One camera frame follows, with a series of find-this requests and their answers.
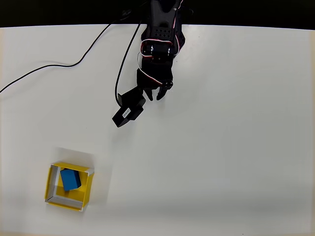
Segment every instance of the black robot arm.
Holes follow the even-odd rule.
[[[139,54],[141,66],[137,70],[137,87],[120,95],[120,110],[113,121],[120,127],[135,120],[143,111],[143,92],[152,101],[152,90],[159,88],[157,100],[173,86],[173,59],[185,44],[182,33],[181,4],[183,0],[151,0],[147,28],[141,35]]]

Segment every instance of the yellow box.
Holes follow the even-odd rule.
[[[64,191],[60,171],[72,169],[79,172],[81,186],[78,189]],[[76,166],[65,162],[52,163],[49,169],[45,202],[67,209],[83,211],[90,200],[94,169]]]

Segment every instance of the sticker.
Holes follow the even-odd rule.
[[[127,108],[127,110],[123,113],[123,118],[126,118],[130,112],[131,110]]]

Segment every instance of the black cable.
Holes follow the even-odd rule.
[[[61,64],[51,64],[51,65],[45,65],[45,66],[42,66],[42,67],[39,67],[35,70],[32,70],[30,71],[29,73],[23,75],[22,77],[16,79],[15,81],[12,81],[10,84],[8,84],[7,86],[5,86],[3,89],[0,90],[0,93],[2,93],[6,88],[8,88],[10,85],[18,82],[19,80],[23,79],[24,77],[28,76],[29,74],[32,74],[33,72],[36,72],[38,70],[41,70],[43,68],[46,68],[46,67],[52,67],[52,66],[55,66],[55,67],[74,67],[76,65],[78,65],[83,59],[84,57],[86,56],[86,54],[91,50],[91,48],[93,47],[93,45],[96,43],[96,41],[101,37],[101,35],[104,33],[105,30],[107,30],[107,28],[113,24],[114,22],[116,21],[113,21],[112,23],[108,24],[105,29],[102,30],[102,32],[98,35],[98,37],[94,40],[94,42],[92,43],[92,45],[89,47],[89,49],[84,53],[84,55],[82,56],[82,58],[75,64],[72,64],[72,65],[61,65]]]
[[[129,43],[129,45],[128,45],[128,48],[127,48],[127,50],[126,50],[126,53],[125,53],[124,59],[123,59],[123,61],[122,61],[122,65],[120,66],[119,73],[118,73],[117,80],[116,80],[116,85],[115,85],[115,99],[116,99],[117,104],[118,104],[120,107],[122,107],[122,105],[119,103],[118,97],[117,97],[118,80],[119,80],[119,77],[120,77],[120,73],[122,72],[123,65],[124,65],[125,59],[126,59],[126,57],[127,57],[129,48],[130,48],[130,46],[131,46],[131,44],[132,44],[132,42],[133,42],[134,37],[136,36],[136,34],[137,34],[138,30],[139,30],[140,25],[141,25],[141,21],[139,22],[138,27],[137,27],[136,31],[134,32],[134,34],[133,34],[133,36],[132,36],[132,39],[131,39],[131,41],[130,41],[130,43]]]
[[[147,4],[149,2],[149,0],[146,0],[145,2],[143,2],[141,5],[133,8],[133,9],[129,9],[129,10],[124,10],[122,13],[123,18],[120,19],[120,21],[123,21],[127,18],[129,18],[131,16],[131,14],[135,14],[135,11],[139,8],[142,8],[145,4]]]

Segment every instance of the blue cube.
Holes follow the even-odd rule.
[[[70,169],[60,171],[61,179],[63,181],[63,189],[69,191],[81,186],[79,172]]]

